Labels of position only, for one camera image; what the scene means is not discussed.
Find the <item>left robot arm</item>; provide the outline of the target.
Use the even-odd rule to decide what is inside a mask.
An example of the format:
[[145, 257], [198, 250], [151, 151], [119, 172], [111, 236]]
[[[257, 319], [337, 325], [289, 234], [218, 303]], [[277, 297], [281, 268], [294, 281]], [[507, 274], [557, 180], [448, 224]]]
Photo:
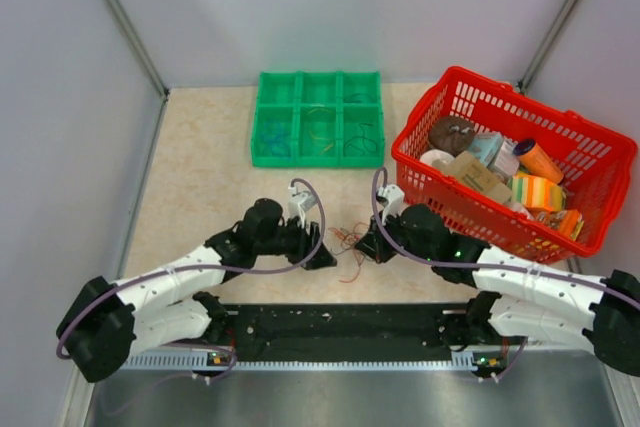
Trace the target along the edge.
[[97, 383], [149, 349], [183, 340], [216, 344], [226, 334], [227, 312], [208, 288], [258, 274], [261, 257], [284, 257], [286, 271], [336, 266], [321, 224], [307, 218], [319, 205], [308, 191], [286, 207], [261, 198], [231, 228], [181, 258], [130, 279], [91, 279], [57, 327], [59, 356]]

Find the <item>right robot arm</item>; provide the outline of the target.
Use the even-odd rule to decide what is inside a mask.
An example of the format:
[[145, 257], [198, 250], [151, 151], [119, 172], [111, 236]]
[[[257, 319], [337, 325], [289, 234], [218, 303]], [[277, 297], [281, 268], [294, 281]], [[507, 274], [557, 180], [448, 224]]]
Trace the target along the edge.
[[373, 215], [354, 248], [377, 263], [397, 254], [425, 262], [442, 279], [477, 289], [466, 310], [467, 343], [525, 337], [564, 344], [639, 374], [639, 281], [628, 272], [581, 275], [521, 259], [451, 231], [425, 205]]

